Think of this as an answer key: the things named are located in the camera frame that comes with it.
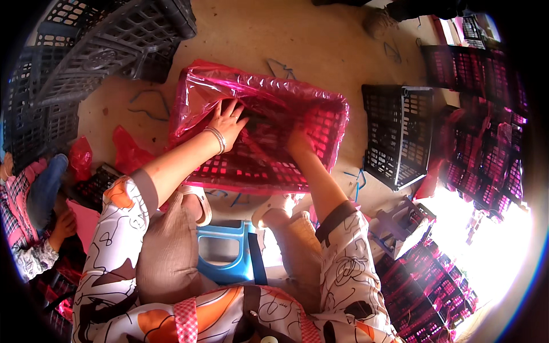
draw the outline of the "pink checkered fabric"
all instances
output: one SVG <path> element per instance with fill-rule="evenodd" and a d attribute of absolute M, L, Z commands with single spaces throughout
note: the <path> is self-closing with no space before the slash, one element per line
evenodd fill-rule
<path fill-rule="evenodd" d="M 270 286 L 260 286 L 263 289 L 266 290 L 276 290 L 277 292 L 282 292 L 286 294 L 286 296 L 290 299 L 292 299 L 296 304 L 298 304 L 300 310 L 301 310 L 301 342 L 303 343 L 320 343 L 320 334 L 318 333 L 318 330 L 316 326 L 307 318 L 307 314 L 305 313 L 305 310 L 303 309 L 303 306 L 292 296 L 290 296 L 288 293 L 284 292 L 280 288 L 276 287 L 270 287 Z"/>
<path fill-rule="evenodd" d="M 197 302 L 190 298 L 173 306 L 179 343 L 196 343 L 198 338 Z"/>

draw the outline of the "floor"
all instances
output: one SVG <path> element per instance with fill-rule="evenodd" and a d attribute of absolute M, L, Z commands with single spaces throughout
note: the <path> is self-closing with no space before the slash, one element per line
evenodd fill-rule
<path fill-rule="evenodd" d="M 408 20 L 392 30 L 383 41 L 366 35 L 361 23 L 371 7 L 382 7 L 387 0 L 373 0 L 362 8 L 345 5 L 315 7 L 310 0 L 200 0 L 193 1 L 198 34 L 184 41 L 173 59 L 165 84 L 128 81 L 110 77 L 79 108 L 79 135 L 85 135 L 93 150 L 96 165 L 115 163 L 113 129 L 121 124 L 137 144 L 155 155 L 167 145 L 167 123 L 151 120 L 144 113 L 128 109 L 146 109 L 166 116 L 158 94 L 147 93 L 129 103 L 139 91 L 162 91 L 169 107 L 175 97 L 180 71 L 195 59 L 226 64 L 248 72 L 270 74 L 266 59 L 272 58 L 293 68 L 299 81 L 343 94 L 350 104 L 350 122 L 340 146 L 332 175 L 342 189 L 355 197 L 355 174 L 362 165 L 367 145 L 367 118 L 363 109 L 362 84 L 401 84 L 424 86 L 425 71 L 418 47 L 438 44 L 429 17 Z M 386 54 L 385 44 L 399 52 L 401 62 Z M 393 193 L 388 187 L 366 174 L 366 186 L 358 195 L 362 211 L 375 216 L 380 209 L 391 209 L 411 192 L 410 188 Z M 265 198 L 249 200 L 249 205 L 229 209 L 235 194 L 217 197 L 214 209 L 228 217 L 245 218 Z M 310 197 L 300 208 L 311 205 Z"/>

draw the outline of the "beige pants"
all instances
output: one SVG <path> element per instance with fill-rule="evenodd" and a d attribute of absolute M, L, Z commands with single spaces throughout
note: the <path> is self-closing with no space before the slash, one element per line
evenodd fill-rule
<path fill-rule="evenodd" d="M 151 224 L 143 237 L 136 282 L 141 304 L 177 303 L 219 286 L 198 272 L 197 226 L 183 195 L 176 192 L 168 212 Z M 307 313 L 320 312 L 320 243 L 304 212 L 290 224 L 271 227 L 282 254 L 286 279 L 269 279 L 299 301 Z"/>

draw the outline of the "patterned shirt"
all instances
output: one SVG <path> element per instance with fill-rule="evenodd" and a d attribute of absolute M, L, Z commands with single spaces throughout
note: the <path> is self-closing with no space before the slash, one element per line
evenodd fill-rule
<path fill-rule="evenodd" d="M 49 244 L 45 233 L 41 239 L 34 240 L 36 230 L 30 224 L 26 214 L 26 194 L 36 175 L 44 169 L 45 161 L 35 162 L 17 177 L 10 177 L 0 184 L 0 213 L 6 238 L 21 230 L 21 234 L 12 242 L 11 250 L 19 274 L 28 282 L 38 274 L 53 267 L 59 254 Z"/>
<path fill-rule="evenodd" d="M 232 342 L 248 315 L 246 286 L 229 286 L 174 305 L 139 303 L 135 267 L 149 226 L 148 208 L 156 208 L 149 206 L 140 184 L 137 178 L 122 177 L 103 196 L 103 213 L 75 295 L 73 342 Z M 289 339 L 284 341 L 397 341 L 367 228 L 362 213 L 348 201 L 319 227 L 321 313 L 305 313 L 281 289 L 261 286 L 255 289 L 257 312 L 249 311 L 255 320 Z"/>

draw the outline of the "blue stool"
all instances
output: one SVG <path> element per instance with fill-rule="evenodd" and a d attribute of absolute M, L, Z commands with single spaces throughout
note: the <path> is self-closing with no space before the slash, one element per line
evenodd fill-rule
<path fill-rule="evenodd" d="M 211 225 L 197 227 L 198 242 L 202 237 L 218 239 L 234 239 L 238 242 L 236 259 L 224 266 L 206 262 L 198 256 L 198 271 L 219 285 L 233 284 L 254 279 L 251 264 L 248 233 L 254 233 L 254 226 L 249 221 L 228 220 L 212 221 Z"/>

